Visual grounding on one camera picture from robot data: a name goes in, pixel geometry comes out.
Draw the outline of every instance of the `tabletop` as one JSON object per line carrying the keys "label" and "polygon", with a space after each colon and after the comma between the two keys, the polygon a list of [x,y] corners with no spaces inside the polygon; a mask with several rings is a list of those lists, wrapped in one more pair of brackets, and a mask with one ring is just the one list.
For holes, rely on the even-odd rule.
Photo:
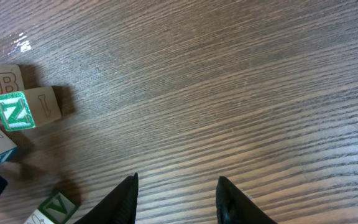
{"label": "tabletop", "polygon": [[217,223],[222,175],[278,223],[358,223],[358,1],[0,1],[0,64],[62,111],[7,133],[0,223],[135,172],[137,223]]}

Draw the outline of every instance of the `brown table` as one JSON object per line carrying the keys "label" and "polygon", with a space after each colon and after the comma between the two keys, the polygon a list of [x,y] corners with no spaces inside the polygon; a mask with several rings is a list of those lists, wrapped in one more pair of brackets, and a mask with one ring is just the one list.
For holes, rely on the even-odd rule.
{"label": "brown table", "polygon": [[225,175],[280,223],[358,223],[358,1],[0,1],[0,64],[63,118],[8,133],[0,223],[139,173],[137,223],[216,223]]}

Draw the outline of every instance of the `black robotic claw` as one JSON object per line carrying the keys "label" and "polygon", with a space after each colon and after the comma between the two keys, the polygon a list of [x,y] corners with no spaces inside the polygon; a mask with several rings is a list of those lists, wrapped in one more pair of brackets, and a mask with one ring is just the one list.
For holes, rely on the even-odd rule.
{"label": "black robotic claw", "polygon": [[139,180],[125,178],[110,194],[75,224],[134,224]]}
{"label": "black robotic claw", "polygon": [[219,224],[276,224],[226,177],[216,187],[216,208]]}

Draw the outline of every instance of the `wooden table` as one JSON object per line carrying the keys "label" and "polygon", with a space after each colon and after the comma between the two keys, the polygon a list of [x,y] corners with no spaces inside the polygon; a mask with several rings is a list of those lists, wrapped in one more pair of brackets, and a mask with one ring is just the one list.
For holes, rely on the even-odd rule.
{"label": "wooden table", "polygon": [[8,133],[0,223],[135,172],[137,223],[216,223],[220,175],[279,223],[358,223],[358,1],[0,1],[1,63],[63,118]]}

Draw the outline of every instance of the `stack of blocks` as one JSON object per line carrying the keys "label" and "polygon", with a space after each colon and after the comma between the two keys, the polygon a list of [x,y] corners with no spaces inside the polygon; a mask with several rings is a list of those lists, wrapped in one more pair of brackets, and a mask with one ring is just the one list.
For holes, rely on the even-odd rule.
{"label": "stack of blocks", "polygon": [[[50,123],[61,114],[52,87],[25,90],[19,66],[0,65],[0,117],[7,131],[18,131]],[[0,164],[14,153],[16,147],[0,130]],[[41,204],[25,223],[65,223],[77,208],[58,192]]]}

